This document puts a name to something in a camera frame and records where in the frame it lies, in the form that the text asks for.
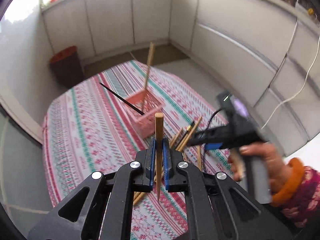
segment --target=silver screw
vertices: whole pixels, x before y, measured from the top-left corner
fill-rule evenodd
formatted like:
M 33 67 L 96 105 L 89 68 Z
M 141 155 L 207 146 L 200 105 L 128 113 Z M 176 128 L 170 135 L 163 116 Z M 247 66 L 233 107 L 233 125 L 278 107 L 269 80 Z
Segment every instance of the silver screw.
M 179 162 L 179 163 L 178 163 L 178 166 L 179 166 L 180 168 L 182 168 L 182 169 L 188 167 L 188 165 L 189 165 L 189 164 L 186 163 L 186 162 Z
M 102 177 L 102 173 L 100 171 L 95 171 L 94 173 L 92 173 L 91 177 L 93 179 L 100 179 Z
M 140 166 L 140 162 L 134 161 L 134 162 L 130 163 L 131 168 L 138 168 L 139 166 Z
M 226 175 L 225 173 L 223 173 L 223 172 L 219 172 L 219 173 L 217 174 L 217 178 L 218 178 L 218 179 L 226 179 L 226 178 L 227 178 L 227 175 Z

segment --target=person's arm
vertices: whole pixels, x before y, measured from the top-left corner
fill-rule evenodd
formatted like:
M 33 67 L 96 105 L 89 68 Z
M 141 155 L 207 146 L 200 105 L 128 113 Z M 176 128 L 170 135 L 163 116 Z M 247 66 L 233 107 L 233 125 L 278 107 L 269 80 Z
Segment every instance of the person's arm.
M 254 143 L 240 148 L 243 156 L 259 155 L 266 162 L 272 191 L 272 206 L 282 208 L 282 213 L 299 228 L 315 214 L 320 200 L 320 173 L 306 166 L 298 158 L 285 165 L 271 143 Z M 236 165 L 231 163 L 234 180 L 240 176 Z

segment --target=striped tablecloth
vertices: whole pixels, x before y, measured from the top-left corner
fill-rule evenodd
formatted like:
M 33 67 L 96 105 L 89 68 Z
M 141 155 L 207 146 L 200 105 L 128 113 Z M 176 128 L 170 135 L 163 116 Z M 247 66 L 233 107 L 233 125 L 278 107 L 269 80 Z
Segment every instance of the striped tablecloth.
M 135 132 L 121 101 L 99 84 L 106 84 L 125 98 L 143 87 L 145 72 L 146 65 L 129 61 L 87 79 L 52 102 L 44 120 L 43 153 L 54 206 L 92 172 L 117 171 L 147 148 L 148 140 Z M 152 68 L 148 84 L 148 89 L 165 102 L 164 133 L 169 138 L 200 115 L 199 129 L 204 129 L 215 111 L 175 75 Z M 224 122 L 217 115 L 212 126 Z M 189 147 L 185 152 L 189 161 L 197 164 L 196 148 Z M 227 156 L 227 150 L 212 151 L 205 158 L 203 171 L 230 174 Z M 187 230 L 183 193 L 168 193 L 162 185 L 160 203 L 154 188 L 134 207 L 131 239 L 174 239 Z

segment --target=pink plastic container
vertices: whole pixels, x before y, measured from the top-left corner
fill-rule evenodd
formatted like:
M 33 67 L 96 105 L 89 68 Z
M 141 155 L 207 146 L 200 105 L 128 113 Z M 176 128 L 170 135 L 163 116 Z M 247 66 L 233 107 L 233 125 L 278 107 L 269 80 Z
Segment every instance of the pink plastic container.
M 143 108 L 143 112 L 145 113 L 144 115 L 137 113 L 125 103 L 124 109 L 126 110 L 129 120 L 136 132 L 142 138 L 147 138 L 155 133 L 155 113 L 162 112 L 162 108 L 165 104 L 164 101 L 148 90 L 138 91 L 126 98 L 126 100 L 138 109 L 141 109 L 144 95 L 146 95 Z

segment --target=triangular cutout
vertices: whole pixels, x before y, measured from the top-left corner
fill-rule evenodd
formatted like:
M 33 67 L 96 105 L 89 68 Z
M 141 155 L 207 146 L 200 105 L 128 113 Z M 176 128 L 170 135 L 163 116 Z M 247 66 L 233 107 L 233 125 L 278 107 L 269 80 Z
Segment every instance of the triangular cutout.
M 58 212 L 60 217 L 68 219 L 71 222 L 76 222 L 84 202 L 89 194 L 89 187 L 82 188 L 70 201 L 65 204 Z
M 246 222 L 259 216 L 259 210 L 256 209 L 249 200 L 245 199 L 235 188 L 230 188 L 229 192 L 242 221 Z

